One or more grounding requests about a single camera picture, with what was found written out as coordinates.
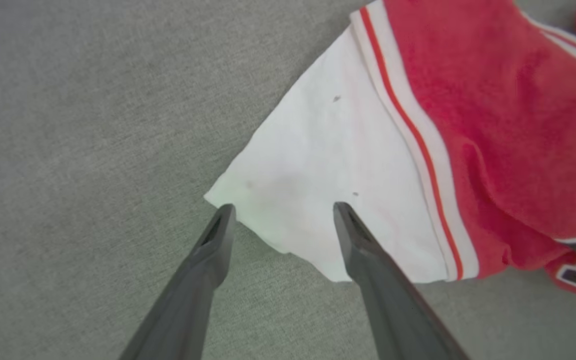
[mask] gray tablecloth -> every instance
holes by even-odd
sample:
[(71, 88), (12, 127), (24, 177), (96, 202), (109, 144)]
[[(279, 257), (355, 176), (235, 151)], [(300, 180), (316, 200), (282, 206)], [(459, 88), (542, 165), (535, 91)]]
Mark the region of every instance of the gray tablecloth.
[[(116, 358), (202, 200), (365, 0), (0, 0), (0, 360)], [(524, 0), (570, 27), (576, 3)], [(204, 359), (374, 359), (359, 289), (238, 225)], [(473, 359), (576, 359), (542, 272), (420, 286)]]

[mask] gray surface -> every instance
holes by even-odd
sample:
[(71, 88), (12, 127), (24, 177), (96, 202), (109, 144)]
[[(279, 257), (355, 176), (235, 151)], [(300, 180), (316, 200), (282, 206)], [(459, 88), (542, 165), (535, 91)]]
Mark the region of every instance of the gray surface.
[[(118, 356), (202, 194), (362, 3), (0, 0), (0, 359)], [(576, 296), (541, 272), (420, 288), (474, 359), (576, 359)], [(238, 226), (205, 359), (375, 355), (355, 285)]]

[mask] red cloth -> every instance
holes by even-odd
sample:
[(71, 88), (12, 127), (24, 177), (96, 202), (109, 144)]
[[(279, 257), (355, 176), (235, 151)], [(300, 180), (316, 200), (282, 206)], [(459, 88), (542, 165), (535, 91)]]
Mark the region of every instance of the red cloth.
[(576, 58), (510, 0), (384, 5), (448, 152), (478, 276), (545, 267), (576, 292)]

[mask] white fabric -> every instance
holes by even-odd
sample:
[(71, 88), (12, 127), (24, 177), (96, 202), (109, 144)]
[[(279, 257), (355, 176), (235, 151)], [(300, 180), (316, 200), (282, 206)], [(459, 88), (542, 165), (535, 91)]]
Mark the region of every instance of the white fabric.
[(375, 91), (352, 30), (297, 80), (205, 198), (282, 253), (350, 280), (333, 204), (354, 207), (411, 281), (446, 280), (413, 159)]

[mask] red garment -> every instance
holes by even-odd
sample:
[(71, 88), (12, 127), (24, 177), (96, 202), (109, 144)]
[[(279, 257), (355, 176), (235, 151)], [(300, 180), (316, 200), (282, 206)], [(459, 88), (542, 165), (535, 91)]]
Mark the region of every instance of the red garment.
[(544, 267), (576, 292), (576, 39), (510, 0), (384, 0), (358, 16), (452, 278)]

